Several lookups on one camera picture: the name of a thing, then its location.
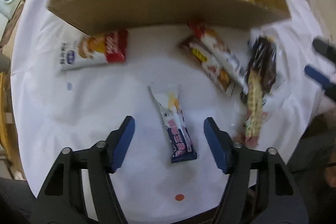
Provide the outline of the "dark chocolate snack pack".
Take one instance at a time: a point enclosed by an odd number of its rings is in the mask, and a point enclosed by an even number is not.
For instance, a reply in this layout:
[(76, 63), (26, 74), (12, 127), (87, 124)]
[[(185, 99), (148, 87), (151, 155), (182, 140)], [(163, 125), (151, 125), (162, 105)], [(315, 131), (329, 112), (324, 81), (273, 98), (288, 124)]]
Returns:
[(250, 59), (246, 79), (248, 80), (251, 71), (260, 76), (260, 84), (263, 94), (269, 94), (273, 84), (276, 82), (276, 43), (268, 37), (259, 36), (249, 41)]

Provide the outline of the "yellow patterned snack stick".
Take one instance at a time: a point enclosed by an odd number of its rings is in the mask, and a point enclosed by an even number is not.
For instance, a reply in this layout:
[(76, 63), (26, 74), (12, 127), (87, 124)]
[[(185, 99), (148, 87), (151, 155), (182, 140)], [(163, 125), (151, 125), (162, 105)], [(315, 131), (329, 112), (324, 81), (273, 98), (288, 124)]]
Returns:
[(251, 69), (248, 77), (247, 120), (245, 122), (245, 144), (257, 145), (263, 119), (263, 90), (260, 74)]

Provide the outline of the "white navy snack bar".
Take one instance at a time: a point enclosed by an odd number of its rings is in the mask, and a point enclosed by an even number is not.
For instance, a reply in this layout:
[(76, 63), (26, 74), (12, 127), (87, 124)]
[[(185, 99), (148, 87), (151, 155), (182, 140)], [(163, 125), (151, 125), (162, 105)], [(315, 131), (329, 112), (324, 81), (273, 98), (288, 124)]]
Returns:
[(198, 155), (188, 132), (179, 102), (179, 86), (151, 83), (149, 90), (158, 106), (170, 139), (173, 149), (171, 163), (197, 159)]

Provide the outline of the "white red snack packet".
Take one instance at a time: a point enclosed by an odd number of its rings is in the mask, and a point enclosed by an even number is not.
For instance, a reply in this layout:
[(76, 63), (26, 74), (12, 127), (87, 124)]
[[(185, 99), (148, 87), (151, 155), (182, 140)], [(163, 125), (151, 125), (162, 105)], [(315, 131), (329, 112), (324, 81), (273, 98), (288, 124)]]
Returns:
[(248, 93), (248, 85), (245, 80), (245, 70), (240, 65), (238, 58), (231, 52), (227, 45), (217, 35), (217, 33), (204, 24), (189, 23), (188, 27), (192, 30), (205, 48), (212, 53), (219, 64), (226, 70), (231, 79), (238, 84), (244, 94)]

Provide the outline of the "brown yellow snack bar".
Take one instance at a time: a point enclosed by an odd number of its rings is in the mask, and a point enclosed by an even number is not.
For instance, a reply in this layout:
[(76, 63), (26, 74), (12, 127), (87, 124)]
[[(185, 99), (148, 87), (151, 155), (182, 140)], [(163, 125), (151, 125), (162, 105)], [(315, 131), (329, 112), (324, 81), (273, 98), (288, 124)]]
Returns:
[(203, 69), (217, 88), (229, 97), (232, 95), (235, 82), (196, 36), (191, 35), (185, 38), (178, 44), (178, 47)]

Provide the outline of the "white red cake snack pack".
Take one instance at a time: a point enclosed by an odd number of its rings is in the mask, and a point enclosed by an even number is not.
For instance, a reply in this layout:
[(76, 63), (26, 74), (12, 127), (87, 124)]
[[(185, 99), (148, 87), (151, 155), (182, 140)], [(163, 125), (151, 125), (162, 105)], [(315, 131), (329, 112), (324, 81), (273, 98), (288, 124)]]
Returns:
[(60, 47), (60, 67), (64, 71), (126, 61), (128, 31), (119, 29), (108, 34), (81, 36)]

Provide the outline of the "white bed sheet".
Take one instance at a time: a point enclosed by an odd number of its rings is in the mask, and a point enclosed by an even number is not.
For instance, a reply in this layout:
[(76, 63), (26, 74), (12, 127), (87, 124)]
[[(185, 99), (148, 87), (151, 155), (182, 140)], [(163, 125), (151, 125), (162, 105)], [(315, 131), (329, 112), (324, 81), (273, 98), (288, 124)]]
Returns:
[[(286, 0), (291, 19), (256, 34), (278, 44), (277, 70), (285, 81), (274, 92), (256, 149), (275, 147), (287, 162), (311, 119), (322, 91), (303, 72), (307, 64), (332, 76), (334, 66), (312, 49), (322, 36), (306, 0)], [(176, 44), (189, 36), (181, 26), (129, 30), (127, 60), (62, 72), (62, 41), (81, 36), (50, 13), (48, 0), (26, 0), (11, 65), (11, 92), (19, 152), (31, 191), (39, 190), (64, 147), (86, 149), (105, 139), (127, 115), (135, 133), (120, 169), (111, 176), (129, 223), (173, 223), (218, 206), (228, 176), (217, 168), (203, 132), (207, 117), (236, 135), (245, 120), (240, 90), (222, 94)], [(180, 87), (180, 102), (198, 158), (170, 163), (171, 144), (149, 84)]]

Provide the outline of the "brown cardboard box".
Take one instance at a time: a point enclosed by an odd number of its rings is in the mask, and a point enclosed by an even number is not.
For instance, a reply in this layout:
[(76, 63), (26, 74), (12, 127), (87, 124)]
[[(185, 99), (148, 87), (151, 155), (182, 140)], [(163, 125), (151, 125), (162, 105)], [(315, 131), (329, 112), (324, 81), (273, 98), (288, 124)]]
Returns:
[(249, 29), (290, 18), (286, 0), (50, 0), (49, 11), (88, 35), (191, 20)]

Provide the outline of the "white washing machine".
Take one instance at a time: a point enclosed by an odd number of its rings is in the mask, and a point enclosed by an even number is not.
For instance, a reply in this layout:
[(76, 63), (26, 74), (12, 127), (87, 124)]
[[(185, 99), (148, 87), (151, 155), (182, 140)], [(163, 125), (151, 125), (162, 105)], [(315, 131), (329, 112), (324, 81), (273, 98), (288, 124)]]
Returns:
[(15, 13), (20, 2), (21, 0), (1, 0), (1, 14), (10, 20), (13, 17), (13, 14)]

